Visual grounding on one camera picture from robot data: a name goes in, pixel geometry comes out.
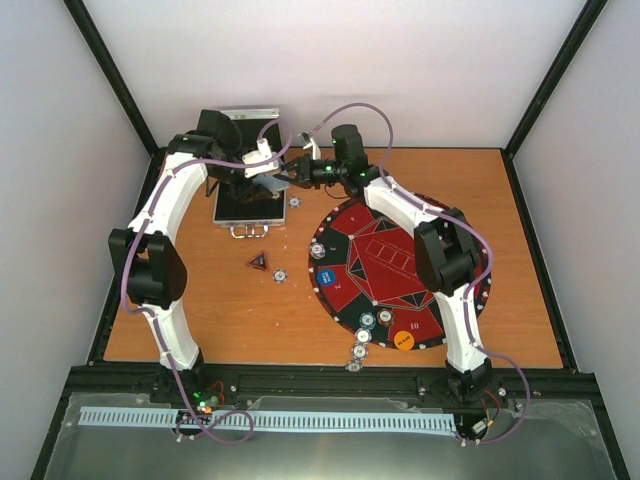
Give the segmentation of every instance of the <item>blue object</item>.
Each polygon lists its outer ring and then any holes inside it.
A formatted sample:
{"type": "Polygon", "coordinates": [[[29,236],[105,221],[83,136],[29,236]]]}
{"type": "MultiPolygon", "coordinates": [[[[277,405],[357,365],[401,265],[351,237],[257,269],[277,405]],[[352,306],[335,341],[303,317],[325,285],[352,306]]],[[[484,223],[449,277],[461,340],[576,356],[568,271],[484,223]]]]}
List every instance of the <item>blue object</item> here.
{"type": "Polygon", "coordinates": [[[323,287],[328,287],[329,285],[333,285],[334,283],[336,283],[336,274],[333,273],[333,270],[320,270],[316,279],[318,280],[318,283],[320,285],[322,285],[323,287]]]}

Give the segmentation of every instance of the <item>orange circle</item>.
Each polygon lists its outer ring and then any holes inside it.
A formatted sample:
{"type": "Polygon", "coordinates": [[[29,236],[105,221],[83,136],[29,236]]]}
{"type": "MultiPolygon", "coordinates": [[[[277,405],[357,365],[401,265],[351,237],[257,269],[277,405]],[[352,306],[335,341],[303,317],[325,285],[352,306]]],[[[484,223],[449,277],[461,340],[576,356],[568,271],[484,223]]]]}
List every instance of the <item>orange circle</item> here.
{"type": "Polygon", "coordinates": [[[416,341],[411,333],[400,330],[393,336],[393,343],[398,350],[411,350],[416,344],[416,341]]]}

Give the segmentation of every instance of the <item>wooden table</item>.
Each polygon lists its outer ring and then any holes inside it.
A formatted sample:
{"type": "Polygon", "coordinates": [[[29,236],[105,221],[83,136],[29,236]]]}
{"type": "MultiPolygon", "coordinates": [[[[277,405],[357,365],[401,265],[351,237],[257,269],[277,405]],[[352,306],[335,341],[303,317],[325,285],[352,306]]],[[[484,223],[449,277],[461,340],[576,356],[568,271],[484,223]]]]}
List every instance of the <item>wooden table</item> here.
{"type": "MultiPolygon", "coordinates": [[[[371,162],[383,150],[369,149],[371,162]]],[[[561,367],[556,342],[509,182],[498,150],[395,149],[387,170],[410,191],[460,208],[495,253],[487,308],[479,319],[485,346],[526,367],[561,367]]],[[[177,249],[189,272],[184,308],[191,333],[210,363],[344,364],[353,334],[335,324],[315,297],[307,271],[310,240],[321,219],[340,203],[321,190],[293,190],[287,224],[263,239],[233,239],[212,224],[213,197],[196,193],[180,227],[177,249]],[[245,262],[266,250],[271,272],[245,262]]],[[[334,194],[341,195],[338,188],[334,194]]],[[[372,345],[365,366],[442,366],[445,346],[403,352],[372,345]]],[[[146,320],[122,311],[105,360],[157,361],[146,320]]],[[[506,363],[499,360],[494,365],[506,363]]]]}

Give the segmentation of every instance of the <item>red and black mat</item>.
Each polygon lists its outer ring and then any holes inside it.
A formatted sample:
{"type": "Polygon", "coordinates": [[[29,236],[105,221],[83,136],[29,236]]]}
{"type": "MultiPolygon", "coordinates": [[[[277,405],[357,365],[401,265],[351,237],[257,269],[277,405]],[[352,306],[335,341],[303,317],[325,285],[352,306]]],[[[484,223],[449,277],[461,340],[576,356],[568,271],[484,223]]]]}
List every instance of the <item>red and black mat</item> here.
{"type": "MultiPolygon", "coordinates": [[[[445,205],[422,196],[432,205],[445,205]]],[[[413,349],[440,345],[444,330],[433,294],[418,279],[413,239],[392,220],[368,208],[363,200],[348,200],[322,221],[312,239],[316,255],[309,253],[309,275],[316,295],[334,321],[349,331],[361,327],[360,318],[381,310],[393,313],[391,325],[376,322],[372,343],[396,348],[398,332],[413,336],[413,349]]],[[[486,252],[476,243],[480,262],[476,274],[487,265],[486,252]]],[[[479,316],[489,297],[490,276],[475,288],[479,316]]]]}

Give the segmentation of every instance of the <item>white wall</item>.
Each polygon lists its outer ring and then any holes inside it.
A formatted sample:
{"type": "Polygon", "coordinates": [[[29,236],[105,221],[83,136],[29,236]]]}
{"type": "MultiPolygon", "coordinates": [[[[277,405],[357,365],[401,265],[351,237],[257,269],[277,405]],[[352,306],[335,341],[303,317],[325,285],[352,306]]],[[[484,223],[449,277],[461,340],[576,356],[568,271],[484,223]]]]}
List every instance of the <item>white wall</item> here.
{"type": "Polygon", "coordinates": [[[580,368],[640,478],[640,4],[609,2],[515,165],[580,368]]]}
{"type": "Polygon", "coordinates": [[[147,156],[62,1],[0,15],[0,477],[28,478],[84,364],[147,156]]]}
{"type": "MultiPolygon", "coordinates": [[[[368,101],[397,145],[502,147],[584,0],[86,3],[161,144],[203,107],[275,104],[299,132],[368,101]]],[[[340,118],[386,144],[375,114],[340,118]]]]}

